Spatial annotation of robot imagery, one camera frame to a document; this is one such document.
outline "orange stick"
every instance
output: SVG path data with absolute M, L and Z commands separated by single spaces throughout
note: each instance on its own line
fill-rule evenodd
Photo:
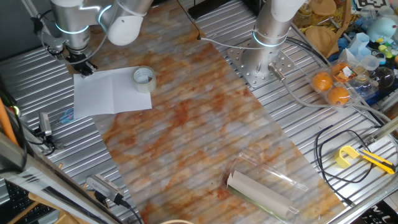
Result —
M 15 138 L 15 134 L 14 131 L 12 130 L 10 119 L 8 118 L 7 111 L 1 99 L 0 99 L 0 121 L 2 124 L 2 128 L 4 128 L 6 136 L 18 146 L 17 138 Z

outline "metal base plate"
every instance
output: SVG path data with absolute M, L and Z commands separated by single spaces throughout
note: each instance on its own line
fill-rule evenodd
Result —
M 237 45 L 237 47 L 247 47 L 250 43 L 250 40 L 243 42 L 242 44 Z M 236 68 L 239 70 L 242 78 L 246 81 L 248 85 L 250 85 L 253 88 L 257 88 L 260 86 L 263 86 L 266 84 L 269 80 L 275 79 L 275 76 L 273 73 L 269 74 L 250 74 L 247 73 L 242 67 L 242 53 L 244 49 L 233 49 L 230 48 L 227 50 L 228 56 L 231 58 L 232 63 L 236 66 Z M 280 51 L 279 53 L 279 58 L 280 62 L 277 63 L 277 68 L 283 73 L 287 73 L 291 70 L 294 69 L 294 63 L 286 56 L 283 51 Z

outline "tape roll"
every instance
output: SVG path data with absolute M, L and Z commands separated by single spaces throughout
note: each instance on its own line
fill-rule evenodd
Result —
M 140 93 L 150 93 L 156 88 L 155 71 L 147 66 L 139 67 L 132 76 L 132 82 Z

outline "keyboard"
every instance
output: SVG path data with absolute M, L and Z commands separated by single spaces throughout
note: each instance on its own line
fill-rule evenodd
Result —
M 22 211 L 24 211 L 29 205 L 34 203 L 31 199 L 29 199 L 27 190 L 20 188 L 19 186 L 5 181 L 8 195 L 11 201 L 12 210 L 14 211 L 14 216 L 17 216 Z M 45 215 L 54 211 L 53 208 L 48 206 L 38 204 L 38 206 L 34 207 L 31 211 L 29 211 L 26 215 L 24 215 L 18 222 L 18 224 L 30 224 L 35 223 L 38 219 L 44 217 Z

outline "orange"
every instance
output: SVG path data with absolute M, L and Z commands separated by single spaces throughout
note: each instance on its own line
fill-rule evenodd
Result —
M 332 84 L 333 81 L 331 80 L 331 76 L 327 72 L 318 72 L 312 77 L 312 85 L 317 90 L 327 91 Z
M 335 66 L 333 66 L 333 68 L 331 69 L 331 74 L 332 75 L 336 75 L 339 74 L 340 71 L 343 70 L 343 68 L 348 67 L 351 68 L 347 63 L 345 62 L 340 62 L 337 63 Z
M 343 87 L 333 87 L 328 93 L 328 99 L 333 105 L 343 106 L 349 100 L 349 93 Z

